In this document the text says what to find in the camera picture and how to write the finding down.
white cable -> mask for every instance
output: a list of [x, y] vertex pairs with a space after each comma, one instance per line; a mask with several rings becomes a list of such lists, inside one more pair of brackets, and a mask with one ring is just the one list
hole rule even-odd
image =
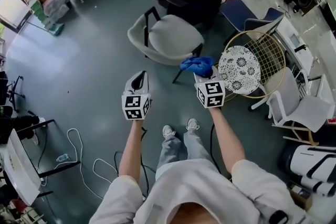
[[[56, 165], [56, 167], [54, 168], [54, 169], [56, 169], [58, 166], [60, 166], [60, 165], [62, 165], [62, 164], [67, 164], [67, 163], [75, 163], [75, 162], [77, 162], [78, 161], [78, 154], [77, 154], [77, 149], [76, 149], [76, 147], [75, 147], [75, 145], [72, 143], [72, 141], [71, 141], [71, 139], [70, 139], [70, 137], [69, 137], [69, 133], [70, 133], [70, 131], [76, 131], [77, 132], [77, 134], [78, 134], [78, 137], [79, 137], [79, 141], [80, 141], [80, 145], [81, 145], [81, 149], [80, 149], [80, 168], [79, 168], [79, 171], [80, 171], [80, 174], [82, 175], [82, 179], [83, 179], [83, 183], [84, 183], [84, 185], [94, 194], [94, 195], [96, 195], [98, 198], [100, 198], [100, 199], [103, 199], [102, 197], [100, 197], [98, 194], [96, 194], [86, 183], [85, 183], [85, 180], [84, 180], [84, 175], [83, 175], [83, 172], [82, 172], [82, 159], [83, 159], [83, 141], [82, 141], [82, 138], [80, 137], [80, 134], [79, 134], [79, 131], [76, 129], [76, 128], [71, 128], [71, 129], [69, 129], [68, 131], [67, 131], [67, 136], [68, 136], [68, 140], [69, 140], [69, 142], [71, 143], [71, 145], [74, 147], [74, 149], [75, 149], [75, 153], [76, 153], [76, 160], [74, 161], [74, 162], [63, 162], [63, 163], [59, 163], [58, 165]], [[117, 175], [118, 175], [118, 171], [111, 165], [111, 164], [109, 164], [109, 163], [107, 163], [106, 161], [104, 161], [103, 159], [100, 159], [100, 158], [98, 158], [98, 159], [96, 159], [95, 161], [94, 161], [94, 163], [93, 163], [93, 167], [92, 167], [92, 171], [94, 172], [94, 174], [96, 174], [97, 176], [99, 176], [100, 178], [102, 178], [102, 179], [105, 179], [106, 181], [108, 181], [109, 183], [112, 183], [111, 181], [109, 181], [107, 178], [105, 178], [105, 177], [102, 177], [102, 176], [100, 176], [100, 175], [98, 175], [96, 172], [95, 172], [95, 165], [96, 165], [96, 162], [97, 161], [102, 161], [102, 162], [104, 162], [104, 163], [106, 163], [106, 164], [108, 164], [109, 166], [111, 166], [113, 169], [114, 169], [114, 171], [117, 173]]]

floral pattern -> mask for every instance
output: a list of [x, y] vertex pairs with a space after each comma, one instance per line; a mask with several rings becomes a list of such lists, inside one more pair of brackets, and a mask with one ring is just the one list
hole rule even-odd
[[243, 46], [223, 52], [218, 71], [225, 87], [238, 94], [250, 94], [260, 83], [260, 65], [256, 56]]

jeans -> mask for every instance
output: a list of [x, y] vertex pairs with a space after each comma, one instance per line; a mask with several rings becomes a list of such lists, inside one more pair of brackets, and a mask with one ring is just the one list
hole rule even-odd
[[[207, 159], [212, 162], [212, 159], [204, 148], [201, 138], [197, 135], [197, 130], [188, 130], [184, 135], [184, 144], [187, 148], [188, 159]], [[157, 169], [167, 163], [180, 161], [178, 152], [181, 148], [181, 140], [174, 135], [168, 135], [162, 143], [162, 150]]]

chair seat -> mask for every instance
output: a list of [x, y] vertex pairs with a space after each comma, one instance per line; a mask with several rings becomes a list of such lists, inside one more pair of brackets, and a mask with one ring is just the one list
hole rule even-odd
[[323, 100], [306, 95], [297, 109], [288, 116], [292, 121], [301, 123], [312, 132], [317, 132], [325, 123], [330, 110], [330, 104]]
[[242, 0], [228, 0], [219, 11], [239, 32], [244, 31], [246, 19], [258, 19]]
[[184, 0], [188, 2], [183, 7], [169, 5], [168, 14], [176, 15], [192, 25], [199, 24], [217, 13], [222, 0]]
[[204, 43], [195, 27], [175, 15], [162, 17], [150, 30], [149, 41], [155, 50], [167, 56], [188, 54]]

gold wire basket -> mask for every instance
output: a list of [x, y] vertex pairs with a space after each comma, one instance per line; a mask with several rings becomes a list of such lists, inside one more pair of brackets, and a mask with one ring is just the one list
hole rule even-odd
[[[248, 33], [258, 33], [262, 34], [262, 36], [254, 41], [250, 40], [245, 45], [239, 44], [237, 42], [238, 38], [242, 38], [242, 35]], [[244, 95], [248, 98], [259, 99], [264, 98], [266, 96], [271, 95], [275, 92], [281, 85], [283, 78], [285, 76], [285, 67], [286, 67], [286, 59], [285, 54], [281, 49], [281, 46], [277, 43], [277, 41], [272, 38], [269, 34], [258, 32], [258, 31], [244, 31], [237, 34], [233, 37], [225, 47], [226, 51], [228, 48], [240, 45], [249, 49], [257, 58], [260, 64], [260, 84], [264, 85], [275, 73], [282, 71], [282, 77], [279, 84], [270, 92], [261, 95], [261, 96], [252, 96], [252, 95]]]

